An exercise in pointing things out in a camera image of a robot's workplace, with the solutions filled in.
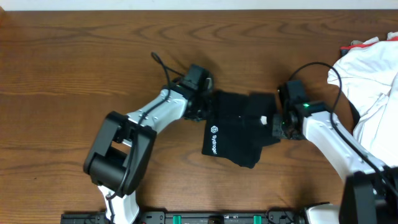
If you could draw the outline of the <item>black t-shirt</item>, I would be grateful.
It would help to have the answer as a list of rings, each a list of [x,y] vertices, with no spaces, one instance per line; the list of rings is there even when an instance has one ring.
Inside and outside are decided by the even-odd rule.
[[[272,135],[276,112],[272,93],[242,95],[217,91],[212,114],[206,120],[201,153],[254,168],[262,148],[280,142]]]

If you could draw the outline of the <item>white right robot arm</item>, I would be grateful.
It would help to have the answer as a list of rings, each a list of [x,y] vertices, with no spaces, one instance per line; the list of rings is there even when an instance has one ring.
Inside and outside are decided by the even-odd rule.
[[[288,106],[272,127],[279,139],[314,144],[344,182],[340,205],[307,206],[296,223],[397,223],[397,167],[365,150],[324,103]]]

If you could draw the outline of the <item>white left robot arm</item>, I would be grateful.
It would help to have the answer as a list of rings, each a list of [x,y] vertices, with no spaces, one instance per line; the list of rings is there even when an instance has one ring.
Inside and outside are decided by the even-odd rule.
[[[143,108],[104,119],[83,170],[98,186],[110,223],[134,223],[139,214],[136,189],[142,180],[157,135],[170,123],[198,111],[214,88],[210,73],[186,75],[163,87]]]

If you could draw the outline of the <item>white clothes pile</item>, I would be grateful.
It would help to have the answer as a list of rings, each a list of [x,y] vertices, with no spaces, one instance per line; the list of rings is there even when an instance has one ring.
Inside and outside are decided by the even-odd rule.
[[[371,154],[397,166],[397,41],[351,49],[333,67],[327,82],[342,92],[359,114],[353,136]]]

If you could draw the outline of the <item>red and white garment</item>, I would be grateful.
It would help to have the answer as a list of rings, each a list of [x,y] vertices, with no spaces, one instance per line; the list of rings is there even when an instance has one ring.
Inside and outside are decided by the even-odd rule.
[[[382,40],[382,42],[391,42],[391,41],[397,41],[397,32],[389,32],[387,34],[387,39]],[[349,46],[342,46],[340,47],[340,55],[343,57],[345,56],[351,49],[355,48],[367,48],[370,47],[376,43],[379,43],[380,40],[378,37],[373,37],[372,39],[369,39],[365,42],[361,42],[359,40],[353,40]]]

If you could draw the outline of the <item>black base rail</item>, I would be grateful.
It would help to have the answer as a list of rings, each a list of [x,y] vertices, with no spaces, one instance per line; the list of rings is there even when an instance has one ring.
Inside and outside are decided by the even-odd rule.
[[[104,212],[92,214],[63,214],[61,224],[110,223]],[[304,224],[303,215],[291,211],[271,210],[266,213],[165,213],[146,212],[133,224]]]

